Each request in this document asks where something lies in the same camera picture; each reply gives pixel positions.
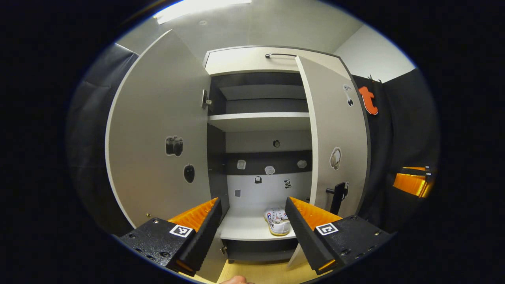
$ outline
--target sneaker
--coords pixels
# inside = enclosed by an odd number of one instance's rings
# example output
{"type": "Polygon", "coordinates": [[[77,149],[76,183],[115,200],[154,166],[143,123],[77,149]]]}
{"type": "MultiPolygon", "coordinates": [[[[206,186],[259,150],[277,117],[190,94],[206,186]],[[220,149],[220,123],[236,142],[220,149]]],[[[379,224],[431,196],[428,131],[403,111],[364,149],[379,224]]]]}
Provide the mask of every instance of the sneaker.
{"type": "Polygon", "coordinates": [[[291,224],[287,220],[286,212],[282,208],[267,209],[264,218],[269,225],[268,228],[272,235],[282,236],[289,233],[291,224]]]}

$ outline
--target shelf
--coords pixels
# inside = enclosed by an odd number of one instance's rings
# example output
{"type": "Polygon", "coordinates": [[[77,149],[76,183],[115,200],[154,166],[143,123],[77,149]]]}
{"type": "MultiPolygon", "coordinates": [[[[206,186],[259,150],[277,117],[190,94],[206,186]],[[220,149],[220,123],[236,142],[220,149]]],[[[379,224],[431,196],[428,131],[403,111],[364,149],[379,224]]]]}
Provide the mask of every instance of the shelf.
{"type": "Polygon", "coordinates": [[[209,124],[224,132],[311,130],[308,112],[237,113],[209,116],[209,124]]]}
{"type": "Polygon", "coordinates": [[[221,238],[235,241],[275,241],[294,239],[293,228],[284,236],[274,236],[263,217],[265,209],[230,208],[220,225],[221,238]]]}

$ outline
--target white wall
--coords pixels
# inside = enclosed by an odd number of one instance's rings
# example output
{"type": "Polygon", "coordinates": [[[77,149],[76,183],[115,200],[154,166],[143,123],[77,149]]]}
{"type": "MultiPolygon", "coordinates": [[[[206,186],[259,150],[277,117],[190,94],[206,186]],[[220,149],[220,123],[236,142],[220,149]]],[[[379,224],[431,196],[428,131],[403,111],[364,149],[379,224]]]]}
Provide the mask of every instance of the white wall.
{"type": "Polygon", "coordinates": [[[386,82],[415,68],[402,51],[367,25],[357,30],[334,54],[342,58],[352,75],[372,75],[376,81],[386,82]]]}

